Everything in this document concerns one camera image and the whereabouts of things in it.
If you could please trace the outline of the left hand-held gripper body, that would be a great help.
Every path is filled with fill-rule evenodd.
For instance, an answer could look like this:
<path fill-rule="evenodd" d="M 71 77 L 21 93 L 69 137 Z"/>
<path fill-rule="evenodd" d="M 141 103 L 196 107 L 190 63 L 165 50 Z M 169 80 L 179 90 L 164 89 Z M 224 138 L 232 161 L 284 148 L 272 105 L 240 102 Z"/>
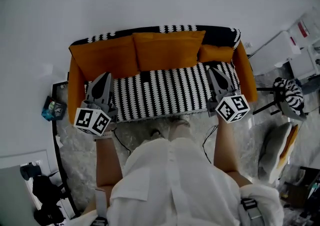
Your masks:
<path fill-rule="evenodd" d="M 73 126 L 78 130 L 101 137 L 111 123 L 118 119 L 114 99 L 85 99 L 76 109 Z"/>

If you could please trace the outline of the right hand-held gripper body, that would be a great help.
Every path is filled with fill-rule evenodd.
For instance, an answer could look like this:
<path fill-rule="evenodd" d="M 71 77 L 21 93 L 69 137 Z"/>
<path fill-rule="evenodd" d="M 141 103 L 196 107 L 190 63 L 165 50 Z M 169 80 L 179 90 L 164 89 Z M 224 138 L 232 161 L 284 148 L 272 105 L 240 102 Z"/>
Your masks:
<path fill-rule="evenodd" d="M 206 107 L 209 117 L 219 115 L 226 123 L 239 121 L 250 111 L 245 96 L 237 89 L 213 95 Z"/>

